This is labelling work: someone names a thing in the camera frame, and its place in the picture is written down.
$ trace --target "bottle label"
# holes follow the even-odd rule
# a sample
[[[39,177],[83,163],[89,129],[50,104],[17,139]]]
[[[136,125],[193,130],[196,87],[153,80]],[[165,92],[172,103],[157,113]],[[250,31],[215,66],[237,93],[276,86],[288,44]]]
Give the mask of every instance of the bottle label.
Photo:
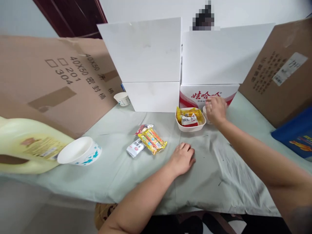
[[[12,150],[17,154],[27,154],[55,161],[59,152],[67,144],[45,134],[31,134],[19,138]]]

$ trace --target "wrinkled cloth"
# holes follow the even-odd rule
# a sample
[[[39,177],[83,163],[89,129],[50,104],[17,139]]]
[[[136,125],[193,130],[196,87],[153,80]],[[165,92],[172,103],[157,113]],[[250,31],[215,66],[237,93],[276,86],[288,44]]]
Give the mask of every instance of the wrinkled cloth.
[[[240,93],[228,108],[227,117],[312,173],[312,163],[273,139],[270,132],[274,127]],[[144,149],[133,159],[126,148],[137,139],[134,133],[141,124],[154,124],[168,145],[155,156]],[[60,165],[40,175],[1,175],[57,194],[119,203],[136,185],[160,169],[179,143],[187,142],[195,149],[196,163],[172,183],[155,214],[186,212],[189,207],[196,207],[220,213],[280,216],[265,185],[213,125],[206,124],[198,132],[183,133],[174,113],[134,112],[131,105],[117,105],[85,136],[92,137],[103,149],[99,159],[89,166]]]

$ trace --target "brown door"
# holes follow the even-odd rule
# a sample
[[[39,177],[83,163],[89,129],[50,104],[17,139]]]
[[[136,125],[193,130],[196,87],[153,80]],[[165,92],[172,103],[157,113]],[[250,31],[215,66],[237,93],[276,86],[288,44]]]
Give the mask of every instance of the brown door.
[[[33,0],[60,37],[102,39],[97,25],[107,23],[98,0]]]

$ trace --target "snack package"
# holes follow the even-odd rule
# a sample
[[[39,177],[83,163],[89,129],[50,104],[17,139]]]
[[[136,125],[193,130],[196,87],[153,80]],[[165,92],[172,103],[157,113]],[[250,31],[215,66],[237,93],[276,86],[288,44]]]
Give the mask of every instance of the snack package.
[[[142,140],[144,145],[152,152],[153,155],[157,153],[157,149],[152,146],[152,143],[149,142],[149,140],[143,134],[139,133],[137,136]]]
[[[153,134],[153,136],[158,140],[158,142],[163,145],[163,148],[167,146],[167,142],[163,141],[152,128],[150,128],[150,133]]]
[[[141,139],[137,139],[127,148],[127,152],[131,155],[131,157],[137,156],[143,149],[145,148],[144,143]]]
[[[180,125],[182,125],[181,117],[182,117],[182,111],[179,107],[176,107],[176,120],[178,121]]]
[[[202,118],[201,118],[201,110],[200,109],[192,108],[190,110],[182,110],[182,115],[183,116],[190,117],[193,114],[195,114],[195,116],[196,116],[198,121],[202,120]]]
[[[144,128],[138,137],[143,141],[145,146],[155,155],[162,151],[167,146],[167,142],[163,141],[155,132],[153,128]]]
[[[200,109],[192,108],[190,110],[181,110],[179,107],[176,108],[176,119],[182,126],[182,117],[191,117],[193,114],[196,116],[198,125],[202,125],[204,121],[202,119],[202,112]]]
[[[152,124],[143,124],[139,127],[139,129],[136,131],[134,135],[137,136],[138,134],[141,134],[144,128],[152,128],[152,127],[154,127],[154,125]]]
[[[195,127],[198,126],[196,115],[193,113],[192,116],[182,116],[182,126],[184,127]]]

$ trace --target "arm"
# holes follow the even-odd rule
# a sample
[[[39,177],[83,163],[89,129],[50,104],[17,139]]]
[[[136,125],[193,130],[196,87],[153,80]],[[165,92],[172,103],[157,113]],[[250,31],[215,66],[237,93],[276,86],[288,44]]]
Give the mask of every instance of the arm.
[[[104,233],[140,233],[147,225],[171,183],[194,164],[194,149],[181,143],[169,162],[134,188],[101,227]]]
[[[312,208],[312,176],[295,163],[226,120],[226,102],[214,97],[206,102],[208,119],[267,186],[276,207],[294,231],[294,212]]]

